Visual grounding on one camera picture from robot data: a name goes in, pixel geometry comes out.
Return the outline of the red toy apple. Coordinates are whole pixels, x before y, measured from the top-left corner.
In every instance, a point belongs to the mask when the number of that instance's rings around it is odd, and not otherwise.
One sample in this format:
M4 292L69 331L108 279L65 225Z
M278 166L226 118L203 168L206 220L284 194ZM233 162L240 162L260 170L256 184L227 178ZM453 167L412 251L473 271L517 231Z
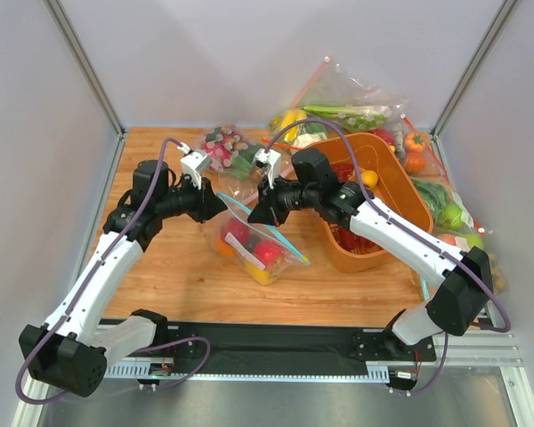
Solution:
M221 227L220 236L222 240L226 240L228 234L231 234L236 238L239 243L245 244L249 238L249 228L245 223L238 219L231 218Z

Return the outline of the clear blue zip bag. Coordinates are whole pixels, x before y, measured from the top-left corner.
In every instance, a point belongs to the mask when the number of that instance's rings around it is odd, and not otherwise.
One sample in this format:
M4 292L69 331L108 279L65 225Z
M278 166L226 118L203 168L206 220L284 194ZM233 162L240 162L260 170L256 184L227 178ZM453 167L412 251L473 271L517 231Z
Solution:
M227 209L214 217L212 247L257 283L270 285L288 267L311 264L275 227L248 223L248 207L222 192L217 197Z

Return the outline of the dark toy plum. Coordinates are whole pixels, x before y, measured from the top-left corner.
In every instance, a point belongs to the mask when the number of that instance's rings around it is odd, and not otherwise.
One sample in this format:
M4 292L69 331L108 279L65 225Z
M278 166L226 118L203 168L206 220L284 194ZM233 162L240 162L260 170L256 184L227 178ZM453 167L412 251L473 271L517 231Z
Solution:
M250 235L244 247L249 253L252 253L256 246L261 242L261 238L257 235Z

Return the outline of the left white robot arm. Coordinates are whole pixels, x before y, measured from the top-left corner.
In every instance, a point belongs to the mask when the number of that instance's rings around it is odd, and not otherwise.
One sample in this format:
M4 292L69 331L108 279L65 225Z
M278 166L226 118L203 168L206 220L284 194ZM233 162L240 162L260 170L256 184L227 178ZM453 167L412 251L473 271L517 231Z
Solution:
M143 161L126 193L105 223L94 256L58 308L41 326L27 325L19 337L23 374L63 393L90 396L108 367L141 351L174 346L166 317L136 310L105 332L97 326L113 294L140 259L165 219L188 215L205 222L225 210L203 173L209 158L192 153L181 161L179 185L168 183L162 160Z

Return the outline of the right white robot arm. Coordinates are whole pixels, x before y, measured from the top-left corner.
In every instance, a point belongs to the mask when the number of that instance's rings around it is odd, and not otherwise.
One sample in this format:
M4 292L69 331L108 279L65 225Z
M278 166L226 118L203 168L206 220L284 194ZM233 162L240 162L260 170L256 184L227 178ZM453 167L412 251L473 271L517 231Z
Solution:
M421 230L364 186L339 180L318 149L293 155L293 180L279 176L280 155L274 150L260 149L254 163L266 174L249 222L279 226L290 212L312 209L327 223L382 247L436 287L428 301L392 321L392 334L404 344L438 333L463 335L491 297L490 258L482 249L462 251Z

